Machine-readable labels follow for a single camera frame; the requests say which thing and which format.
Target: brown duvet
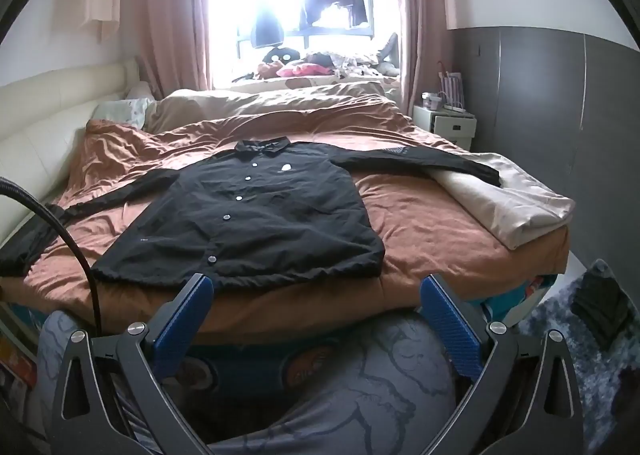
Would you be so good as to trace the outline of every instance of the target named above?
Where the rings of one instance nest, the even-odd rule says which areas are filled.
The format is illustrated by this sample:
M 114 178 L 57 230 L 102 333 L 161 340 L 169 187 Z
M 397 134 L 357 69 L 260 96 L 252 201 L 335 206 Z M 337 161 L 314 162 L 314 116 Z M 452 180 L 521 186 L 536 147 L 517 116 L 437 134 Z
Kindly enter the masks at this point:
M 76 152 L 60 205 L 102 195 L 156 167 L 181 168 L 240 139 L 286 135 L 350 149 L 424 144 L 456 149 L 418 128 L 393 104 L 370 96 L 305 112 L 241 115 L 151 135 L 127 125 L 90 121 Z M 221 292 L 196 339 L 199 343 L 274 342 L 313 334 L 385 310 L 419 305 L 420 280 L 440 273 L 466 299 L 500 294 L 535 275 L 564 272 L 568 230 L 557 229 L 509 251 L 430 179 L 353 175 L 372 227 L 386 247 L 379 278 L 328 279 L 275 291 Z M 144 210 L 150 199 L 97 213 L 69 226 L 93 263 Z M 0 280 L 2 299 L 42 311 L 72 310 L 92 319 L 88 285 L 78 262 L 58 241 L 25 280 Z M 174 292 L 134 285 L 99 288 L 105 328 L 146 321 Z

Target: jacket sleeve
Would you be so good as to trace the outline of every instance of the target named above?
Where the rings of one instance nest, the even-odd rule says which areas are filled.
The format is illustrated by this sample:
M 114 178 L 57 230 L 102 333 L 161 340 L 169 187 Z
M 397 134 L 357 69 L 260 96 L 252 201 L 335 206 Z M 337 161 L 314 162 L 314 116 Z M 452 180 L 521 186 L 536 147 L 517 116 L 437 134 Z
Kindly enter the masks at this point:
M 122 188 L 88 202 L 75 204 L 66 210 L 54 204 L 48 204 L 47 208 L 66 227 L 73 220 L 81 220 L 100 211 L 167 189 L 179 175 L 178 170 L 155 169 Z M 0 277 L 27 276 L 31 266 L 57 236 L 58 234 L 49 224 L 39 216 L 32 216 L 0 249 Z
M 467 173 L 500 187 L 500 173 L 460 155 L 428 146 L 399 146 L 371 151 L 330 147 L 330 161 L 348 171 L 371 171 L 428 177 L 431 168 Z

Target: white nightstand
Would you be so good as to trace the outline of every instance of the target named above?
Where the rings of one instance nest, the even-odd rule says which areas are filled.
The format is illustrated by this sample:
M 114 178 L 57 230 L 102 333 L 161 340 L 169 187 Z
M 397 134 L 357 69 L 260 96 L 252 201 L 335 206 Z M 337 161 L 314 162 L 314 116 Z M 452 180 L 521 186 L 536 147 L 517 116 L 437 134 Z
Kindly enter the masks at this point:
M 413 120 L 418 128 L 444 137 L 466 151 L 471 149 L 471 140 L 476 135 L 476 118 L 473 114 L 452 110 L 427 110 L 415 105 Z

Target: rug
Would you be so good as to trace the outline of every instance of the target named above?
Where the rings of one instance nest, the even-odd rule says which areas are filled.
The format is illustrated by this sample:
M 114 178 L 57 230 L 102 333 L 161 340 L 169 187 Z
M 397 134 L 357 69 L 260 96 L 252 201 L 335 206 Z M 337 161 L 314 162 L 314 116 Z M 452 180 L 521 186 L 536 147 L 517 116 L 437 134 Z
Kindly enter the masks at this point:
M 518 324 L 518 329 L 534 337 L 542 337 L 549 329 L 564 334 L 580 390 L 585 453 L 592 454 L 615 427 L 614 413 L 618 416 L 622 394 L 628 394 L 625 388 L 616 397 L 621 377 L 624 381 L 630 371 L 640 369 L 640 315 L 629 301 L 630 314 L 623 329 L 610 347 L 601 351 L 586 324 L 571 310 L 576 290 L 586 277 L 611 278 L 610 282 L 615 283 L 609 266 L 596 260 L 584 275 L 538 305 Z

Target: curtain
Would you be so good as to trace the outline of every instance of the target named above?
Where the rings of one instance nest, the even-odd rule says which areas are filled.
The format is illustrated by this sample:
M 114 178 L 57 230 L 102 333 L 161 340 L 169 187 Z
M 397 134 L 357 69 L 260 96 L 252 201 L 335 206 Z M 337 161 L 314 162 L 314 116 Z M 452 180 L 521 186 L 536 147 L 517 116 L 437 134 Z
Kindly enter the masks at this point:
M 411 116 L 422 92 L 438 92 L 441 61 L 450 66 L 445 0 L 399 0 L 401 110 Z
M 140 56 L 156 96 L 212 88 L 209 0 L 134 0 Z

